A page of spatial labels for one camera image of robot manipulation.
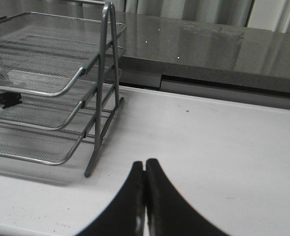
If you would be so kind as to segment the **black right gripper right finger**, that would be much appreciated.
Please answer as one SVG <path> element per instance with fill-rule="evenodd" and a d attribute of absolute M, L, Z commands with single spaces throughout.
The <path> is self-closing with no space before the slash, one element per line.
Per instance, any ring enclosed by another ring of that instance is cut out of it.
<path fill-rule="evenodd" d="M 151 236 L 226 236 L 172 185 L 157 159 L 146 161 L 145 199 Z"/>

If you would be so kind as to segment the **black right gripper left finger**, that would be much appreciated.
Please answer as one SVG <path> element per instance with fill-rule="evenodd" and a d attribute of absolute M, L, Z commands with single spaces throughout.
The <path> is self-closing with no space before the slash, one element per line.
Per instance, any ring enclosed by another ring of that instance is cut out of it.
<path fill-rule="evenodd" d="M 142 236 L 145 222 L 143 190 L 143 164 L 136 161 L 119 192 L 104 211 L 82 231 L 82 235 Z"/>

